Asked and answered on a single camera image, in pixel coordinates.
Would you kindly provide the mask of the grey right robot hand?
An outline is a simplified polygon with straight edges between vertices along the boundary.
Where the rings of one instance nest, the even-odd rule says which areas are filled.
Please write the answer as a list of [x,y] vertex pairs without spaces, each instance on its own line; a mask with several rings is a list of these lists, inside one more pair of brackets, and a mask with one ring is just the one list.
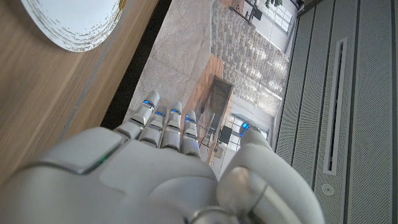
[[302,176],[245,121],[220,177],[200,157],[195,113],[150,92],[116,129],[87,129],[1,186],[2,223],[323,223]]

